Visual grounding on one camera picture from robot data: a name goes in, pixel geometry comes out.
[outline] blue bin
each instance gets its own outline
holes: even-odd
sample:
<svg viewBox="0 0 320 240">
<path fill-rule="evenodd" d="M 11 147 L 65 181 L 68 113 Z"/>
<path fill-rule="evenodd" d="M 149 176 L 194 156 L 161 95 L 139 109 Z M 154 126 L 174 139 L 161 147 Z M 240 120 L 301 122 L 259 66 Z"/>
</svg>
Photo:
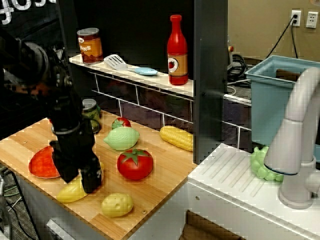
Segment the blue bin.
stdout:
<svg viewBox="0 0 320 240">
<path fill-rule="evenodd" d="M 276 78 L 277 70 L 301 74 L 306 69 L 320 68 L 319 62 L 272 55 L 245 74 L 251 80 L 252 141 L 269 146 L 284 118 L 294 81 Z M 320 145 L 314 155 L 320 161 Z"/>
</svg>

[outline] electrical outlet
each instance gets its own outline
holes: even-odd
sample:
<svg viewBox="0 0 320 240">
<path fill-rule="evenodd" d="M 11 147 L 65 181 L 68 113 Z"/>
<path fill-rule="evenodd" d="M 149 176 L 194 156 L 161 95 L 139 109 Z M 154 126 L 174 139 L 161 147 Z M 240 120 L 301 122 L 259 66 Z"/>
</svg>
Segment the electrical outlet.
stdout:
<svg viewBox="0 0 320 240">
<path fill-rule="evenodd" d="M 292 19 L 292 17 L 293 17 L 295 14 L 296 14 L 298 17 L 297 17 L 297 18 L 294 18 L 294 19 L 292 20 L 291 25 L 292 25 L 292 26 L 295 26 L 295 27 L 299 27 L 299 26 L 300 26 L 300 19 L 301 19 L 301 10 L 292 10 L 290 19 Z"/>
<path fill-rule="evenodd" d="M 318 12 L 310 11 L 308 12 L 308 17 L 306 19 L 306 28 L 315 29 L 317 27 Z"/>
</svg>

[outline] bottle label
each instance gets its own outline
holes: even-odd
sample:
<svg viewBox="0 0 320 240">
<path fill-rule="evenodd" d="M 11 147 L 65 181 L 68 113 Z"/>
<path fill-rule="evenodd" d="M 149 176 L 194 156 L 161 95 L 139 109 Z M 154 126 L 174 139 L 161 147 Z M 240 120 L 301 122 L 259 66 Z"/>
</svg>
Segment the bottle label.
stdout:
<svg viewBox="0 0 320 240">
<path fill-rule="evenodd" d="M 168 54 L 169 75 L 181 77 L 188 74 L 188 54 L 173 56 Z"/>
<path fill-rule="evenodd" d="M 85 40 L 82 37 L 78 37 L 80 51 L 87 56 L 98 57 L 102 55 L 102 46 L 100 37 L 93 40 Z"/>
</svg>

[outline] red bottle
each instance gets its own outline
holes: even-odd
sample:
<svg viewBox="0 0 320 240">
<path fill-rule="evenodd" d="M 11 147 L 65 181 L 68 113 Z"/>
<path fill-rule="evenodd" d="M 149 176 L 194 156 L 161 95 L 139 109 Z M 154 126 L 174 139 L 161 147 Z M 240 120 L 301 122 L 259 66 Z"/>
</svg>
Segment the red bottle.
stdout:
<svg viewBox="0 0 320 240">
<path fill-rule="evenodd" d="M 167 45 L 169 82 L 172 85 L 183 85 L 188 82 L 188 47 L 182 34 L 181 15 L 172 15 L 172 33 Z"/>
</svg>

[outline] gray faucet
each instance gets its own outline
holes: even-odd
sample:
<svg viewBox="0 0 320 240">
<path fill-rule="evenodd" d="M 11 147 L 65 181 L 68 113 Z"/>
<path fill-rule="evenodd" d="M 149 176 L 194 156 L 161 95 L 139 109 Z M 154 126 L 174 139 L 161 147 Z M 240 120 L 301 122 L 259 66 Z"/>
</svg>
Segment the gray faucet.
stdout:
<svg viewBox="0 0 320 240">
<path fill-rule="evenodd" d="M 320 193 L 320 171 L 314 148 L 320 117 L 320 69 L 305 70 L 294 85 L 283 121 L 266 153 L 264 165 L 283 182 L 279 200 L 293 209 L 306 209 L 312 193 Z"/>
</svg>

